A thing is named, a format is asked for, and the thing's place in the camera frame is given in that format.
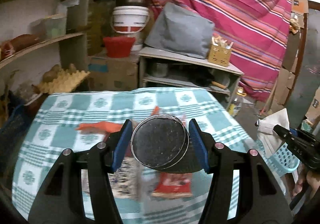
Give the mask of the wooden wall shelf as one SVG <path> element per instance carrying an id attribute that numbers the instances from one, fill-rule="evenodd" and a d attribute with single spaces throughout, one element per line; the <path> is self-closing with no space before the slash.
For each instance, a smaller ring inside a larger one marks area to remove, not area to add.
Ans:
<path id="1" fill-rule="evenodd" d="M 15 47 L 1 59 L 1 93 L 37 85 L 53 66 L 88 69 L 89 0 L 1 0 L 1 44 Z"/>

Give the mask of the black white patterned box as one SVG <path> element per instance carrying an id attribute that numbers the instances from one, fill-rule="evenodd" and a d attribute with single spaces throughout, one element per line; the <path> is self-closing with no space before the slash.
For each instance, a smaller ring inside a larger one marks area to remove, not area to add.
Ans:
<path id="1" fill-rule="evenodd" d="M 108 174 L 113 197 L 116 199 L 138 200 L 142 168 L 133 157 L 124 157 L 114 174 Z"/>

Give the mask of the oil bottle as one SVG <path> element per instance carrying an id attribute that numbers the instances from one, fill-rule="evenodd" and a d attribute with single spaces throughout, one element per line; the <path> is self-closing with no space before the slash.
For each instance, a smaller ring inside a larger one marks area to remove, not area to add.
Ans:
<path id="1" fill-rule="evenodd" d="M 238 87 L 238 89 L 236 91 L 235 98 L 231 101 L 231 104 L 228 108 L 228 113 L 232 117 L 236 117 L 237 114 L 239 113 L 239 111 L 242 107 L 244 97 L 246 97 L 246 95 L 247 95 L 247 93 L 244 91 L 244 88 Z"/>

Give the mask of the red snack wrapper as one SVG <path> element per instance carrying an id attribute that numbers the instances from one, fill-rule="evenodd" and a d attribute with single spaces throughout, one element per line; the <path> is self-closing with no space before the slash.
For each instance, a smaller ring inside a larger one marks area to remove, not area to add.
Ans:
<path id="1" fill-rule="evenodd" d="M 164 199 L 179 199 L 192 197 L 192 173 L 169 174 L 160 173 L 159 183 L 151 193 L 153 197 Z"/>

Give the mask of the white paper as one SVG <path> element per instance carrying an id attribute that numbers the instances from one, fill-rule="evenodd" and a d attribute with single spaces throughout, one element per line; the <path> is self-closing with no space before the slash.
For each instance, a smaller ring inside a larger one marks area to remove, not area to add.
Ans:
<path id="1" fill-rule="evenodd" d="M 280 125 L 285 129 L 290 129 L 287 109 L 284 108 L 273 113 L 264 119 L 259 119 L 257 137 L 262 142 L 266 158 L 270 158 L 284 143 L 274 132 L 273 128 Z"/>

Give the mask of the yellow egg tray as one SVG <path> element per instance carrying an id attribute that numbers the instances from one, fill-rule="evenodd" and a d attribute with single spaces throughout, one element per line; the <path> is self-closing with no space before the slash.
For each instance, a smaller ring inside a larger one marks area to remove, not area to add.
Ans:
<path id="1" fill-rule="evenodd" d="M 35 87 L 44 94 L 71 93 L 89 75 L 89 71 L 78 70 L 73 63 L 67 69 L 56 64 L 43 74 L 41 82 Z"/>

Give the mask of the black round container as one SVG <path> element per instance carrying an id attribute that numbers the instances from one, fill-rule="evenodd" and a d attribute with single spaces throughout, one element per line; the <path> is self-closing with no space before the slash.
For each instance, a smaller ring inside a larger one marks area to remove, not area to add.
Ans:
<path id="1" fill-rule="evenodd" d="M 134 158 L 145 167 L 170 174 L 202 168 L 183 122 L 173 115 L 153 115 L 141 121 L 131 136 Z"/>

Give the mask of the yellow utensil holder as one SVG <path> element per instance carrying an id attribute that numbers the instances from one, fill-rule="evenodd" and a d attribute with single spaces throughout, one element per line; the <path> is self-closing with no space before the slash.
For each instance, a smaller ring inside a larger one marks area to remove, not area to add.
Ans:
<path id="1" fill-rule="evenodd" d="M 223 67 L 228 67 L 231 58 L 233 43 L 234 42 L 228 42 L 221 36 L 213 36 L 210 51 L 207 58 L 208 62 Z"/>

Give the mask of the grey low cabinet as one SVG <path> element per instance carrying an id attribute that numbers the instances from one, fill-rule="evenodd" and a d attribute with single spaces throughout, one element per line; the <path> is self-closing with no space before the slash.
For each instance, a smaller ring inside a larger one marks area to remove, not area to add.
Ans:
<path id="1" fill-rule="evenodd" d="M 139 52 L 139 86 L 197 87 L 229 108 L 244 73 L 232 64 L 216 65 L 164 50 L 145 47 Z"/>

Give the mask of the cardboard box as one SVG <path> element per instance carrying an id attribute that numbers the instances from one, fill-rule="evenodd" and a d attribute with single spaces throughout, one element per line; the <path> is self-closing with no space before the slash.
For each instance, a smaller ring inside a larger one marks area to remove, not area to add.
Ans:
<path id="1" fill-rule="evenodd" d="M 89 89 L 91 91 L 131 91 L 138 88 L 139 54 L 110 58 L 105 51 L 88 57 Z"/>

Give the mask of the orange flat wrapper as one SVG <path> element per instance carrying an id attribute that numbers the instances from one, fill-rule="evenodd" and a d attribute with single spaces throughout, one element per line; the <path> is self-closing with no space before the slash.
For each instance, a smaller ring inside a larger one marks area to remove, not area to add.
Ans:
<path id="1" fill-rule="evenodd" d="M 112 122 L 97 122 L 97 123 L 81 123 L 76 130 L 82 134 L 112 134 L 118 132 L 122 128 L 122 124 Z"/>

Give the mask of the grey pillow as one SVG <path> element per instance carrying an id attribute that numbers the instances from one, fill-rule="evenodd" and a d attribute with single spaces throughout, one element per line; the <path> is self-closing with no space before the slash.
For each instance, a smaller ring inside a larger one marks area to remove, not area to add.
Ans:
<path id="1" fill-rule="evenodd" d="M 155 21 L 145 44 L 192 58 L 205 59 L 212 44 L 214 22 L 168 2 Z"/>

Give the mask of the light blue plastic basket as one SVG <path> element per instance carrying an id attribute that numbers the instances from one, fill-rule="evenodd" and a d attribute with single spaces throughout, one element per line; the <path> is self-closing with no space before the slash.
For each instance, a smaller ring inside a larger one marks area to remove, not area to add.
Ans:
<path id="1" fill-rule="evenodd" d="M 279 177 L 292 173 L 298 168 L 300 160 L 287 148 L 287 143 L 279 147 L 269 158 L 267 158 L 262 141 L 257 139 L 255 144 L 265 163 L 272 171 L 277 173 Z"/>

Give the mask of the pink striped curtain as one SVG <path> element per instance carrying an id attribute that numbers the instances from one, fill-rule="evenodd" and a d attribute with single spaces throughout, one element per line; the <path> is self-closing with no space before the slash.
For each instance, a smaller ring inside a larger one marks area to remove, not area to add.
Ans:
<path id="1" fill-rule="evenodd" d="M 268 99 L 287 47 L 292 0 L 152 0 L 154 13 L 167 2 L 212 21 L 216 34 L 233 43 L 240 86 L 256 100 Z"/>

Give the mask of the red plastic basin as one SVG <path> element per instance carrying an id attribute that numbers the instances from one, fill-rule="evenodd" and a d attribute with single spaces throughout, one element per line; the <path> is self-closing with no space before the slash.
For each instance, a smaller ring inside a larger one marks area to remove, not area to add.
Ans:
<path id="1" fill-rule="evenodd" d="M 109 58 L 126 58 L 130 55 L 135 41 L 134 37 L 127 36 L 105 37 L 103 43 L 106 55 Z"/>

